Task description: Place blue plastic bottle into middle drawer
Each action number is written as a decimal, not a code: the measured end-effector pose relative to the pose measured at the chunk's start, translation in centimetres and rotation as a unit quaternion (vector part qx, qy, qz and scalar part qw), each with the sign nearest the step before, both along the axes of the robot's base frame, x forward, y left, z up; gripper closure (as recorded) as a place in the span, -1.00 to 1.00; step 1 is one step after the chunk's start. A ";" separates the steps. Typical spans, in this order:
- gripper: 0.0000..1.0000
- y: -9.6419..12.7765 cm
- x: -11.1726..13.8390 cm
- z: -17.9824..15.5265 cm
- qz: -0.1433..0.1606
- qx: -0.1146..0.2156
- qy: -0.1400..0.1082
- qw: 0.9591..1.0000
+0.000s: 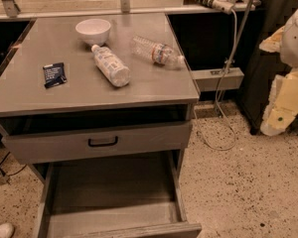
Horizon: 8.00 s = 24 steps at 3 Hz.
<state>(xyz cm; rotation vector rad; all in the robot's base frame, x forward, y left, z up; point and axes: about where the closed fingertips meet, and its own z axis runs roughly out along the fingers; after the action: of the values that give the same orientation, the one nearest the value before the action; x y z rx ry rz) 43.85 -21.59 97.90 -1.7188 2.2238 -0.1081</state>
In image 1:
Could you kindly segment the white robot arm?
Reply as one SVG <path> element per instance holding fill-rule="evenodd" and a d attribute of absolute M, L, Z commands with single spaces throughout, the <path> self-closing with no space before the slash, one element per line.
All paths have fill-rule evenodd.
<path fill-rule="evenodd" d="M 291 67 L 285 76 L 275 76 L 260 125 L 264 135 L 275 136 L 283 133 L 298 115 L 298 9 L 259 48 L 280 53 L 281 61 Z"/>

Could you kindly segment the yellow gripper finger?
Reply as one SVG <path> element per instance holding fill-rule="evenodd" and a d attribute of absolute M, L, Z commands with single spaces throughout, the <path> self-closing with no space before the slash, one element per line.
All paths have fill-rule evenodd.
<path fill-rule="evenodd" d="M 283 133 L 298 115 L 298 68 L 293 68 L 285 76 L 275 76 L 268 100 L 260 131 L 266 136 L 276 136 Z"/>
<path fill-rule="evenodd" d="M 259 48 L 265 52 L 279 53 L 283 32 L 284 32 L 284 28 L 283 27 L 279 28 L 274 34 L 272 34 L 267 39 L 263 40 L 259 44 Z"/>

